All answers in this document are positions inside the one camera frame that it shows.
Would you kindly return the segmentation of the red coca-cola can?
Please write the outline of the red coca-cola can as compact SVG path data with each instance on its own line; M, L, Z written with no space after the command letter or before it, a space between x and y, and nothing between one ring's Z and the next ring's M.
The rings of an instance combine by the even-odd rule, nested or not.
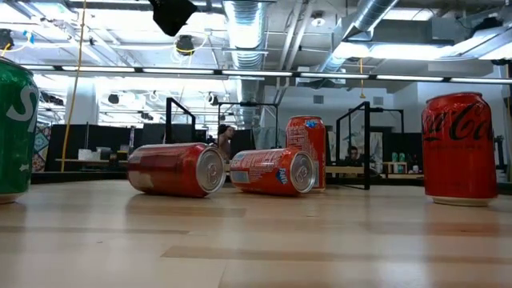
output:
M127 163L127 178L145 194L205 198L223 187L224 161L205 143L145 145Z
M422 149L425 193L435 203L488 206L497 197L492 113L482 94L428 100Z

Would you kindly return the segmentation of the white box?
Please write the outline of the white box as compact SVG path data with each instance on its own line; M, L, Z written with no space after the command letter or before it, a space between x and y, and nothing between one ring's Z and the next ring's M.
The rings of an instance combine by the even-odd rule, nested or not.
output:
M79 149L78 150L78 160L81 161L92 161L96 162L101 159L101 152L99 150L92 151L88 149Z

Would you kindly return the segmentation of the black bar with light strips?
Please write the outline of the black bar with light strips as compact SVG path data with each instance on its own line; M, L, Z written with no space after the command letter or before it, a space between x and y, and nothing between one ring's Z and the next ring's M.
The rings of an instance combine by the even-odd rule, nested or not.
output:
M248 80L262 78L308 78L328 80L363 80L390 82L442 82L465 83L478 85L512 85L512 78L473 78L451 76L419 76L399 74L352 74L352 73L320 73L301 71L275 70L220 70L195 68L147 68L123 66L50 66L23 64L23 68L36 74L52 74L71 76L75 72L85 76L105 77L138 77L138 78L230 78L239 77Z

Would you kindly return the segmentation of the green Sprite can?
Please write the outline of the green Sprite can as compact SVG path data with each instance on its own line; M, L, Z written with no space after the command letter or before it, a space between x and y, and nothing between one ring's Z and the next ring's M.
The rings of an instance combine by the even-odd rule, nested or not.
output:
M0 204L15 202L30 186L40 95L33 76L0 57Z

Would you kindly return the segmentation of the red Coca-Cola can, black script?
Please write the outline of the red Coca-Cola can, black script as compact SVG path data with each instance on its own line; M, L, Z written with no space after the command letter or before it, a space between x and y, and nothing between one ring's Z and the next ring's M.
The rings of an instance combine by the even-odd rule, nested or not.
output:
M428 100L422 149L425 193L435 203L488 206L497 197L492 113L482 94Z

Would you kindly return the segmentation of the black partition panel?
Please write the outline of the black partition panel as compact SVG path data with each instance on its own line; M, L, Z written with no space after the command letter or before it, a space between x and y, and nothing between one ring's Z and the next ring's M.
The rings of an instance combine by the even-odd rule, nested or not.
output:
M420 133L388 133L383 135L383 162L392 162L393 152L406 155L409 174L423 173L422 135Z
M57 158L62 156L65 130L65 125L53 125L50 128L45 172L60 171L61 164ZM68 135L66 160L78 159L80 149L96 151L98 147L105 147L110 148L112 152L117 152L128 146L131 139L135 149L149 144L163 144L165 132L164 123L145 124L143 128L135 128L133 137L131 137L131 128L127 127L72 124Z

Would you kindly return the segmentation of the black metal frame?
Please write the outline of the black metal frame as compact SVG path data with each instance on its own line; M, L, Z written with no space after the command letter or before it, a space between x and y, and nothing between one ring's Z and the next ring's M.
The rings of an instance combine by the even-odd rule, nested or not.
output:
M371 107L370 108L371 113L383 113L383 112L389 112L389 113L399 113L400 117L400 133L405 133L405 123L404 123L404 109L386 109L381 107Z

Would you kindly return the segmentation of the wooden desk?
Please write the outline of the wooden desk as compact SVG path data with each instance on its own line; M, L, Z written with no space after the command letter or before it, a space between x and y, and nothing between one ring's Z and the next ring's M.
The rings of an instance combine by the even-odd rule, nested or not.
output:
M82 165L90 165L90 166L108 166L110 164L116 164L119 166L126 166L128 164L127 160L119 160L116 162L112 162L110 160L81 160L81 159L65 159L66 163L80 163Z

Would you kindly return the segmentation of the small wooden shelf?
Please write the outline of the small wooden shelf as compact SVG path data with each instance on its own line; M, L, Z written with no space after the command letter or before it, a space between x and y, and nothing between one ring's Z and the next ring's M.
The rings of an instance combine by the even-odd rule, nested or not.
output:
M409 174L406 162L383 162L382 174L384 178L405 178Z

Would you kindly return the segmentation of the person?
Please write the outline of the person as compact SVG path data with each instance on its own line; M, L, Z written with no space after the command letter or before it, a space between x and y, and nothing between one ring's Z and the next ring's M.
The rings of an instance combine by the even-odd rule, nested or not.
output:
M347 150L348 156L345 158L346 166L362 166L362 160L359 157L358 148L350 146Z
M218 149L226 162L230 160L230 141L234 136L234 128L226 124L218 127Z

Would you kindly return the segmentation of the silver ventilation duct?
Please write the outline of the silver ventilation duct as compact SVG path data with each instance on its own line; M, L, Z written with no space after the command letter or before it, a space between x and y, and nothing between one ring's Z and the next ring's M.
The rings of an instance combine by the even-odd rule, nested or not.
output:
M360 0L355 12L338 20L331 37L332 50L317 71L337 72L349 58L364 58L367 48L351 41L370 41L374 36L374 28L398 2L399 0Z
M260 70L263 64L264 31L267 4L248 0L223 1L227 16L227 29L233 67L236 70ZM240 78L236 80L239 102L260 102L258 99L259 80ZM237 125L251 127L255 107L238 108Z

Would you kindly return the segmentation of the colourful patterned partition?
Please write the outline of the colourful patterned partition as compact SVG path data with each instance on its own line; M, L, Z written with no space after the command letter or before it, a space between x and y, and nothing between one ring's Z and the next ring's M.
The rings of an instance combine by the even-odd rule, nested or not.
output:
M46 166L46 156L50 144L51 127L37 125L34 138L34 153L32 158L32 172L43 172Z

